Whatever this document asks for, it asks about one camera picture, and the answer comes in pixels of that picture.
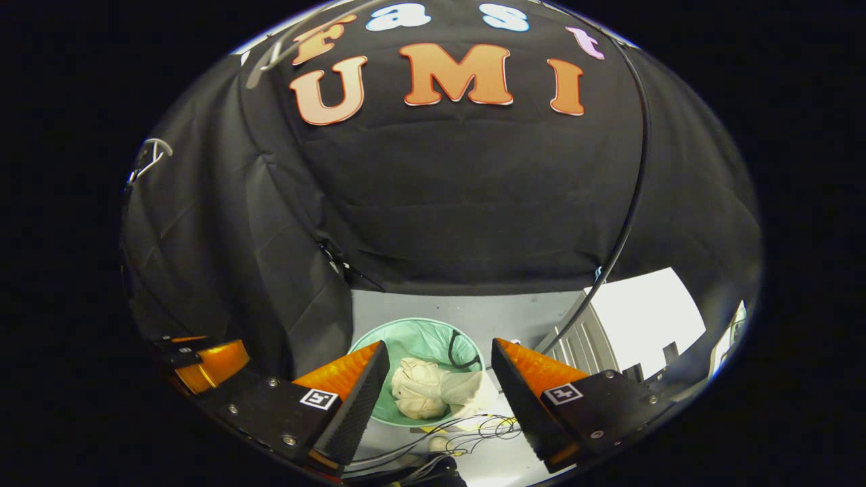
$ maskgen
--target tangled wires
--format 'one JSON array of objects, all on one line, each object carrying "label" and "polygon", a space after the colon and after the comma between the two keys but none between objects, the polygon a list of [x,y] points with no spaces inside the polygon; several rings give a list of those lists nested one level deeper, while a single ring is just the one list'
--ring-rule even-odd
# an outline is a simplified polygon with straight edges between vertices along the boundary
[{"label": "tangled wires", "polygon": [[[463,441],[460,442],[458,445],[455,445],[451,448],[446,447],[445,451],[439,452],[439,454],[437,454],[436,457],[433,458],[432,460],[430,460],[427,464],[422,465],[417,470],[412,472],[412,474],[410,474],[410,477],[412,477],[412,479],[410,479],[410,480],[416,480],[416,479],[423,477],[424,475],[429,473],[433,469],[433,467],[436,466],[436,464],[438,462],[442,461],[445,458],[459,457],[461,455],[471,454],[479,444],[481,444],[481,443],[483,443],[489,439],[493,439],[493,438],[511,439],[511,438],[516,438],[517,436],[519,436],[522,433],[522,430],[520,429],[520,425],[517,424],[517,421],[514,418],[509,418],[508,416],[503,416],[501,414],[476,414],[474,416],[469,416],[467,418],[452,419],[451,421],[446,421],[444,423],[441,423],[436,428],[434,428],[432,431],[426,433],[421,438],[416,439],[415,441],[413,441],[407,445],[400,446],[398,448],[395,448],[394,450],[388,451],[388,452],[383,453],[381,455],[377,455],[375,457],[361,458],[359,460],[353,461],[351,464],[349,464],[351,471],[348,471],[347,473],[368,471],[368,470],[376,469],[378,467],[389,464],[390,462],[397,460],[398,458],[401,458],[403,455],[406,455],[407,453],[409,453],[409,451],[412,449],[412,447],[414,447],[418,443],[424,441],[427,437],[434,435],[438,432],[442,432],[446,428],[449,428],[453,425],[457,425],[459,423],[462,423],[463,421],[468,421],[470,419],[478,419],[478,418],[486,418],[486,419],[479,424],[477,432],[467,432],[467,433],[460,434],[460,435],[457,435],[457,436],[451,438],[448,442],[448,446],[452,446],[455,440],[463,440]],[[475,444],[472,445],[471,448],[468,448],[468,447],[462,448],[464,445],[468,445],[472,442],[475,442]]]}]

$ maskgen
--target white cloth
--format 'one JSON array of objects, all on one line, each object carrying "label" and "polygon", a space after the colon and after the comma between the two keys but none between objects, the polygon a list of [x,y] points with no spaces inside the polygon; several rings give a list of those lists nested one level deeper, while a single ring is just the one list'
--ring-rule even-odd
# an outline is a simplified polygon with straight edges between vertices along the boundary
[{"label": "white cloth", "polygon": [[400,366],[391,378],[391,394],[409,418],[438,418],[448,406],[454,417],[466,418],[496,401],[496,389],[483,371],[452,373],[412,357],[402,359]]}]

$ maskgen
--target black cable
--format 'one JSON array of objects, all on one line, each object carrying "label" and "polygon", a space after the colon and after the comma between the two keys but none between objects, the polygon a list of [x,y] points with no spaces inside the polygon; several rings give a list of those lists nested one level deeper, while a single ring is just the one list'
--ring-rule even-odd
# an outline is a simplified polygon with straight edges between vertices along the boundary
[{"label": "black cable", "polygon": [[601,274],[596,277],[595,282],[592,284],[592,289],[583,302],[580,303],[578,309],[574,312],[574,314],[568,319],[568,323],[559,331],[556,337],[547,344],[544,350],[541,352],[542,354],[547,354],[551,351],[556,344],[562,340],[562,338],[567,334],[574,323],[577,322],[578,318],[586,311],[586,308],[590,305],[590,301],[592,301],[592,297],[596,295],[598,289],[601,288],[602,284],[607,280],[607,276],[611,273],[613,266],[617,263],[617,259],[619,258],[620,253],[623,251],[623,247],[625,246],[625,242],[629,239],[629,234],[631,233],[631,226],[634,221],[635,213],[637,212],[637,207],[641,201],[641,195],[643,194],[643,175],[646,173],[646,159],[647,159],[647,151],[648,144],[650,140],[650,105],[647,102],[646,89],[643,86],[643,80],[641,80],[640,75],[637,73],[634,64],[632,64],[631,59],[625,54],[625,51],[620,46],[619,41],[611,37],[604,30],[601,30],[599,27],[596,27],[592,23],[586,21],[584,18],[581,18],[577,14],[568,11],[568,14],[581,22],[588,23],[592,25],[597,31],[601,32],[604,36],[606,36],[614,47],[617,49],[619,54],[625,60],[625,64],[628,66],[629,71],[631,72],[631,77],[634,78],[635,86],[637,87],[637,93],[640,97],[641,102],[641,113],[643,115],[643,140],[641,141],[641,159],[637,167],[637,181],[635,182],[634,192],[631,194],[631,203],[629,204],[629,210],[625,214],[625,220],[623,221],[623,227],[619,231],[619,236],[617,237],[617,242],[613,246],[613,250],[611,251],[611,255],[608,257],[607,262],[604,264],[602,268]]},{"label": "black cable", "polygon": [[[368,457],[368,458],[361,458],[360,460],[354,460],[354,461],[352,461],[348,466],[351,467],[351,466],[353,466],[353,465],[357,465],[357,464],[364,464],[364,463],[371,462],[371,461],[374,461],[374,460],[379,460],[379,459],[385,459],[385,458],[388,458],[390,455],[392,455],[392,454],[394,454],[394,453],[397,453],[398,451],[401,451],[401,450],[403,450],[403,449],[405,449],[405,448],[411,448],[412,446],[417,445],[418,443],[422,442],[422,441],[423,441],[425,438],[427,438],[428,436],[430,436],[430,435],[432,435],[432,434],[435,434],[435,433],[438,433],[438,432],[440,432],[440,431],[443,431],[445,428],[449,428],[449,427],[451,427],[451,426],[453,426],[453,425],[456,425],[456,424],[458,424],[458,423],[461,423],[461,422],[466,421],[466,420],[469,420],[469,419],[473,419],[473,418],[483,418],[483,417],[486,417],[486,416],[493,416],[493,415],[491,415],[491,414],[476,414],[476,415],[473,415],[473,416],[468,416],[467,418],[452,419],[451,421],[445,421],[444,423],[441,423],[441,424],[438,425],[436,428],[434,428],[432,431],[428,432],[427,434],[423,435],[421,438],[416,439],[415,441],[413,441],[413,442],[411,442],[411,443],[408,443],[408,444],[403,445],[403,446],[399,446],[398,448],[395,448],[394,450],[387,451],[387,452],[382,453],[382,454],[380,454],[380,455],[377,455],[377,456],[375,456],[375,457]],[[364,470],[370,470],[371,468],[376,468],[376,467],[378,467],[378,466],[382,466],[382,465],[384,465],[384,464],[389,464],[390,462],[392,462],[392,461],[394,461],[394,460],[396,460],[396,459],[402,457],[403,455],[405,455],[405,454],[408,453],[408,452],[409,452],[409,450],[404,451],[404,452],[401,453],[400,455],[397,455],[396,457],[391,458],[391,459],[389,459],[388,461],[383,462],[382,464],[377,464],[377,465],[374,465],[373,467],[366,467],[366,468],[363,468],[363,469],[353,470],[352,472],[356,472],[356,471],[364,471]]]},{"label": "black cable", "polygon": [[475,354],[474,359],[466,362],[465,364],[457,365],[457,362],[454,361],[454,356],[451,354],[451,349],[454,348],[454,340],[457,339],[457,336],[460,334],[460,332],[458,332],[457,330],[451,330],[451,332],[451,343],[449,343],[448,345],[448,360],[451,360],[451,365],[457,369],[462,370],[464,368],[468,368],[470,365],[476,362],[481,363],[481,357],[478,354]]},{"label": "black cable", "polygon": [[[487,438],[487,439],[490,439],[490,438],[500,438],[501,436],[498,436],[498,435],[501,435],[501,434],[507,434],[507,433],[509,433],[509,432],[517,432],[517,435],[515,435],[514,437],[511,437],[511,438],[516,438],[516,436],[519,436],[520,433],[522,432],[522,430],[515,430],[515,429],[514,429],[514,425],[517,424],[517,422],[514,420],[514,418],[509,418],[509,417],[506,417],[506,416],[502,416],[501,414],[476,414],[476,415],[474,415],[474,416],[469,416],[469,417],[467,417],[467,418],[455,419],[455,420],[446,421],[446,422],[444,422],[444,423],[441,423],[441,424],[440,424],[439,426],[437,426],[433,431],[426,433],[426,434],[423,435],[421,438],[419,438],[419,439],[417,439],[417,440],[415,440],[415,441],[413,441],[413,442],[411,442],[411,443],[408,443],[408,444],[406,444],[406,445],[399,446],[398,448],[396,448],[396,449],[394,449],[394,450],[388,451],[388,452],[386,452],[386,453],[382,453],[381,455],[377,455],[377,456],[375,456],[375,457],[369,457],[369,458],[362,458],[362,459],[360,459],[360,460],[353,461],[353,462],[351,462],[351,463],[348,465],[349,467],[353,466],[354,464],[362,464],[362,463],[370,462],[370,461],[373,461],[373,460],[379,460],[379,459],[383,459],[383,460],[384,460],[383,462],[379,462],[379,463],[376,463],[376,464],[374,464],[374,465],[370,465],[370,466],[366,466],[366,467],[363,467],[363,468],[359,468],[359,469],[355,469],[355,470],[347,471],[346,473],[356,473],[356,472],[361,472],[361,471],[368,471],[368,470],[372,470],[372,469],[375,469],[375,468],[381,467],[381,466],[383,466],[383,465],[387,465],[387,464],[389,464],[389,463],[391,463],[391,462],[397,460],[398,458],[401,458],[401,457],[407,455],[407,454],[409,453],[409,451],[411,450],[412,447],[414,447],[415,445],[417,445],[418,443],[420,443],[421,441],[423,441],[423,440],[424,440],[425,438],[427,438],[428,436],[430,436],[430,435],[432,435],[432,434],[435,434],[435,433],[438,433],[438,432],[440,432],[440,431],[443,431],[445,428],[451,427],[451,426],[456,425],[456,424],[458,424],[458,423],[461,423],[461,422],[463,422],[463,421],[465,421],[465,420],[473,419],[473,418],[483,418],[483,417],[489,417],[489,418],[488,418],[487,420],[485,420],[484,422],[482,422],[482,423],[479,425],[479,431],[478,431],[478,432],[470,432],[470,433],[467,433],[467,434],[458,435],[458,436],[456,436],[456,437],[454,437],[454,438],[450,438],[450,439],[449,439],[449,442],[452,442],[452,441],[454,441],[455,439],[459,439],[459,438],[478,437],[478,436],[482,436],[482,437]],[[494,420],[494,419],[499,419],[499,420],[501,420],[500,425],[503,425],[503,424],[505,424],[505,423],[508,422],[508,423],[510,424],[510,427],[508,428],[508,431],[503,432],[503,433],[498,433],[498,432],[497,432],[497,433],[493,433],[491,436],[484,436],[484,433],[481,432],[481,428],[484,427],[484,425],[486,425],[489,421],[492,421],[492,420]],[[399,455],[397,455],[397,456],[394,457],[394,458],[388,458],[390,455],[392,455],[392,454],[394,454],[394,453],[397,453],[398,451],[401,451],[401,450],[405,450],[405,451],[403,451],[402,453],[400,453]],[[454,453],[454,452],[457,452],[457,451],[458,451],[457,448],[453,448],[453,449],[451,449],[451,450],[448,450],[448,452],[451,452],[451,453]]]}]

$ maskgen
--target wire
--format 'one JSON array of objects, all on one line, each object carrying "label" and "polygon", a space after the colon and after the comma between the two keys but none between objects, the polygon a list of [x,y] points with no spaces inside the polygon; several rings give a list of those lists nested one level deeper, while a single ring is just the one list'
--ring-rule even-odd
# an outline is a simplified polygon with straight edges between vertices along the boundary
[{"label": "wire", "polygon": [[415,470],[414,472],[412,472],[408,476],[398,480],[398,482],[402,484],[403,482],[411,482],[411,481],[416,480],[420,477],[423,477],[424,475],[427,475],[428,473],[430,473],[430,471],[432,471],[433,468],[436,467],[436,464],[443,461],[445,458],[452,458],[454,456],[455,455],[453,453],[443,453],[441,455],[437,455],[435,458],[433,458],[432,460],[430,460],[426,464],[423,464],[420,467],[418,467],[417,470]]},{"label": "wire", "polygon": [[[446,421],[444,423],[441,423],[436,428],[434,428],[432,431],[423,435],[421,438],[416,439],[415,441],[413,441],[409,444],[399,446],[398,448],[395,448],[394,450],[388,451],[386,453],[382,453],[382,454],[377,455],[375,457],[362,458],[360,460],[353,461],[347,467],[361,466],[361,465],[369,464],[371,462],[375,462],[375,464],[364,466],[364,468],[359,468],[359,469],[347,471],[346,473],[356,473],[356,472],[360,472],[360,471],[368,471],[368,470],[372,470],[372,469],[381,467],[383,465],[389,464],[390,462],[393,462],[393,461],[397,460],[398,458],[401,458],[402,456],[408,454],[412,447],[414,447],[415,445],[417,445],[418,443],[423,441],[428,436],[433,435],[435,433],[438,433],[440,431],[443,431],[445,428],[451,427],[451,426],[456,425],[458,423],[461,423],[463,421],[466,421],[469,419],[475,419],[475,418],[488,418],[488,419],[486,419],[485,421],[483,421],[479,425],[477,432],[470,432],[470,433],[458,435],[454,438],[449,439],[449,443],[451,443],[455,439],[459,439],[459,438],[475,437],[474,440],[470,440],[470,441],[475,441],[478,439],[477,437],[486,438],[486,439],[504,438],[502,435],[508,434],[510,432],[517,432],[517,435],[519,435],[521,433],[520,428],[515,428],[515,425],[517,425],[515,418],[509,418],[507,416],[502,416],[501,414],[476,414],[474,416],[469,416],[467,418],[455,419],[455,420]],[[494,421],[497,419],[500,421],[500,423],[498,425],[486,426],[486,424],[489,423],[490,421]],[[502,428],[502,425],[505,425],[505,424],[509,425],[508,429],[504,432],[499,432],[499,430]],[[494,432],[489,433],[489,434],[485,434],[485,432],[484,432],[485,430],[494,430]],[[459,448],[453,448],[451,450],[446,451],[446,453],[458,453],[458,452],[461,454],[469,454],[470,453],[470,451],[467,451],[467,450],[461,451],[461,449],[459,449]],[[399,453],[399,454],[397,456],[394,456],[393,458],[391,458],[391,456],[393,456],[395,453]]]},{"label": "wire", "polygon": [[647,147],[650,140],[650,129],[652,128],[650,123],[650,105],[647,102],[646,88],[643,86],[643,80],[641,80],[640,75],[635,69],[635,65],[631,62],[631,59],[625,54],[625,51],[620,46],[619,41],[614,39],[606,31],[600,29],[599,27],[595,26],[593,23],[587,21],[581,16],[578,16],[574,12],[571,12],[569,10],[566,11],[570,16],[592,25],[592,27],[605,35],[625,60],[625,64],[628,66],[629,71],[631,72],[631,77],[634,78],[635,86],[637,87],[637,93],[640,97],[641,113],[643,115],[643,140],[641,141],[641,159],[637,167],[637,181],[635,182],[635,189],[634,192],[632,192],[631,194],[631,203],[629,203],[629,210],[625,215],[623,227],[619,231],[617,242],[614,244],[611,255],[608,257],[607,262],[604,264],[601,274],[596,277],[595,282],[592,284],[592,289],[590,289],[589,294],[586,295],[586,298],[583,300],[583,302],[580,303],[578,309],[568,319],[568,323],[559,331],[556,337],[554,337],[553,340],[548,343],[544,350],[541,352],[544,355],[550,352],[551,349],[555,347],[560,340],[562,340],[565,334],[567,334],[569,330],[572,329],[574,323],[578,321],[578,318],[584,313],[584,311],[586,311],[586,308],[590,305],[590,301],[592,301],[592,297],[596,295],[598,289],[601,288],[602,284],[607,280],[607,276],[611,273],[614,264],[617,263],[617,259],[623,251],[625,242],[629,239],[629,234],[631,233],[631,226],[634,221],[635,213],[637,212],[637,207],[641,201],[641,196],[643,195],[643,175],[646,173],[646,159],[648,151]]}]

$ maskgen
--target gray floor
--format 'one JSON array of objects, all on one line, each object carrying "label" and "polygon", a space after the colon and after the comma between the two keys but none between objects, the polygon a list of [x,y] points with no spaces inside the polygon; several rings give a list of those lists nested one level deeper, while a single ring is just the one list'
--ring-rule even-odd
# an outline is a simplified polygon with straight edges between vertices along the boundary
[{"label": "gray floor", "polygon": [[[489,366],[494,338],[518,339],[525,347],[535,347],[561,320],[577,297],[578,292],[476,297],[353,291],[355,329],[352,343],[388,321],[430,318],[460,329],[482,351],[484,362]],[[489,370],[488,374],[498,386],[493,371]],[[502,394],[490,412],[513,416]],[[421,435],[409,428],[389,426],[371,419],[355,458],[391,451]],[[412,451],[426,452],[426,441]],[[469,487],[518,487],[550,477],[522,435],[510,440],[490,439],[479,445],[473,454],[458,457],[456,462]]]}]

